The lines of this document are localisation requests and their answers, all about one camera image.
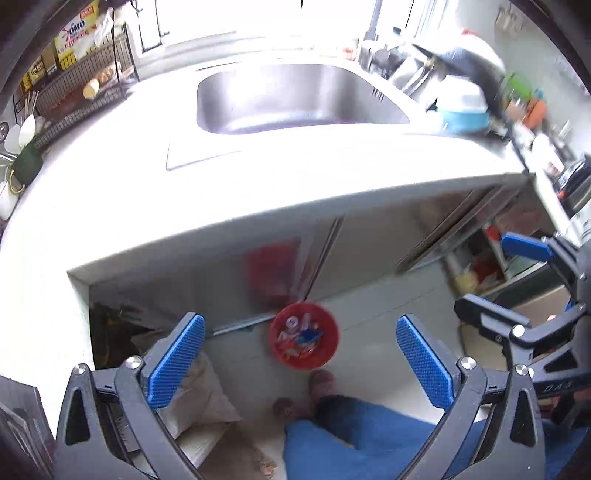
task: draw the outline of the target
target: white cup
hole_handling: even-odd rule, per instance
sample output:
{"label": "white cup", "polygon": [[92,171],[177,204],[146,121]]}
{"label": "white cup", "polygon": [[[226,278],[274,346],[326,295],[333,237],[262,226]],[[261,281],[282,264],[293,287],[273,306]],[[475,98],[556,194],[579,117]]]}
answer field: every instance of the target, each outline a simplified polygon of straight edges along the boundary
{"label": "white cup", "polygon": [[0,181],[0,218],[8,220],[17,204],[18,195],[10,191],[8,182]]}

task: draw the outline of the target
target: kitchen counter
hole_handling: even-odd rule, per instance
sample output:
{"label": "kitchen counter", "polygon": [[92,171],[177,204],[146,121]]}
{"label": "kitchen counter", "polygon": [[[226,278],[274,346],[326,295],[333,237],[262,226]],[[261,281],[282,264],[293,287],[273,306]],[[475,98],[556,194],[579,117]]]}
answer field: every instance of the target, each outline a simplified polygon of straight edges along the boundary
{"label": "kitchen counter", "polygon": [[[142,82],[57,141],[2,238],[0,374],[40,390],[54,433],[73,365],[93,365],[88,285],[238,236],[466,188],[466,179],[524,180],[510,146],[396,125],[283,130],[167,170],[186,80],[184,70]],[[304,141],[311,128],[315,142]]]}

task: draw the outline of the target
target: blue bowl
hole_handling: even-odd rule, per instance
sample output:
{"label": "blue bowl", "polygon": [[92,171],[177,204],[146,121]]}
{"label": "blue bowl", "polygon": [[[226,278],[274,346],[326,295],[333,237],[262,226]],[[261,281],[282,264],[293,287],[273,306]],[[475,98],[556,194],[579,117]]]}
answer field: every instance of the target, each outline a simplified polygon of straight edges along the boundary
{"label": "blue bowl", "polygon": [[449,110],[438,110],[447,124],[447,129],[455,134],[473,133],[484,130],[488,127],[491,117],[485,113],[461,113],[450,112]]}

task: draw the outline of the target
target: jeans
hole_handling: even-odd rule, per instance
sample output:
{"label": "jeans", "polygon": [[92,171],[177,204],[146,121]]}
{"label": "jeans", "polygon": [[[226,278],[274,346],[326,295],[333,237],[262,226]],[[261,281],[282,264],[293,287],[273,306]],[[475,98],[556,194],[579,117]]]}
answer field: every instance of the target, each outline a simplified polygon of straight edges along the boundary
{"label": "jeans", "polygon": [[[472,426],[446,476],[467,467],[484,424]],[[341,395],[324,397],[314,423],[299,420],[285,430],[288,480],[394,480],[433,429],[380,405]],[[564,435],[545,423],[547,480],[560,472],[586,433],[577,429]]]}

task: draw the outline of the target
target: stainless steel sink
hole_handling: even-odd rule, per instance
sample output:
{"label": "stainless steel sink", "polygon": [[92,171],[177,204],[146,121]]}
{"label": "stainless steel sink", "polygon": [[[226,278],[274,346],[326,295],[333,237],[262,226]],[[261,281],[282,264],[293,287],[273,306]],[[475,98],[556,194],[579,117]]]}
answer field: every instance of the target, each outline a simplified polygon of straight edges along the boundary
{"label": "stainless steel sink", "polygon": [[214,134],[407,123],[405,113],[375,86],[332,64],[242,64],[208,76],[197,88],[197,124]]}

